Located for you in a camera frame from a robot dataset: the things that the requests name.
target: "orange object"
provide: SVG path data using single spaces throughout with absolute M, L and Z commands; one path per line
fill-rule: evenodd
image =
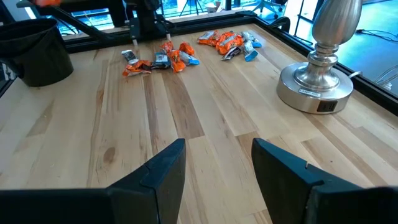
M 148 60 L 139 60 L 134 65 L 126 65 L 123 71 L 124 77 L 130 77 L 141 73 L 151 73 L 150 66 L 152 63 Z
M 243 38 L 234 32 L 226 32 L 221 35 L 220 41 L 216 44 L 216 50 L 221 55 L 225 55 L 233 47 L 240 47 L 243 45 Z
M 173 50 L 171 53 L 168 54 L 170 60 L 172 61 L 172 69 L 174 73 L 181 72 L 184 70 L 186 65 L 180 58 L 180 51 Z
M 203 34 L 201 37 L 198 38 L 199 44 L 207 44 L 210 46 L 215 46 L 220 39 L 220 35 L 218 34 L 217 30 L 208 31 Z
M 174 49 L 173 42 L 168 41 L 168 42 L 162 44 L 162 45 L 160 46 L 160 49 L 161 49 L 161 50 L 163 51 L 163 53 L 165 53 L 165 54 L 171 53 L 171 52 L 173 51 L 173 49 Z
M 40 7 L 59 6 L 61 4 L 61 0 L 35 0 L 34 3 Z
M 180 50 L 185 52 L 185 53 L 187 53 L 187 54 L 189 54 L 189 55 L 193 55 L 195 53 L 195 50 L 193 49 L 193 47 L 190 44 L 186 43 L 186 42 L 182 42 L 180 44 Z

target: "black bucket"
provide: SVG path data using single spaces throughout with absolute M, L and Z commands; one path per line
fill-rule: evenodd
M 45 86 L 73 72 L 55 19 L 0 26 L 0 62 L 28 86 Z

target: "lamp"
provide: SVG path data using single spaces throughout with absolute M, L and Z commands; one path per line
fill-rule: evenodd
M 353 91 L 353 82 L 333 68 L 339 45 L 355 33 L 361 17 L 362 0 L 327 0 L 312 28 L 317 41 L 307 63 L 295 63 L 280 73 L 277 94 L 289 106 L 300 111 L 327 114 L 342 110 Z

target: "wooden table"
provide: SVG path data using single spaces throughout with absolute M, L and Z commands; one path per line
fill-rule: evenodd
M 394 115 L 358 92 L 337 114 L 290 108 L 275 91 L 279 73 L 305 57 L 255 25 L 220 31 L 229 30 L 262 42 L 255 61 L 222 62 L 196 33 L 172 38 L 201 61 L 178 74 L 123 78 L 128 45 L 71 55 L 73 74 L 50 86 L 16 80 L 0 98 L 0 188 L 108 186 L 185 138 L 179 223 L 271 223 L 250 159 L 254 137 L 362 187 L 398 184 Z M 161 42 L 135 50 L 153 60 Z

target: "pile of candy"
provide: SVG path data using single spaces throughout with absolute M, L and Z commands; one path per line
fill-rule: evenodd
M 195 53 L 192 46 L 182 42 L 179 50 L 174 50 L 173 43 L 168 41 L 160 46 L 160 52 L 155 54 L 155 62 L 139 60 L 132 50 L 124 50 L 122 54 L 128 61 L 123 76 L 130 77 L 141 73 L 151 73 L 152 69 L 167 69 L 172 67 L 173 72 L 181 72 L 187 65 L 199 65 L 198 59 L 192 55 Z
M 257 57 L 258 52 L 254 48 L 262 47 L 261 43 L 249 32 L 237 34 L 231 31 L 220 35 L 217 30 L 208 31 L 198 38 L 198 43 L 216 47 L 218 53 L 224 55 L 222 60 L 230 60 L 243 52 L 247 62 Z

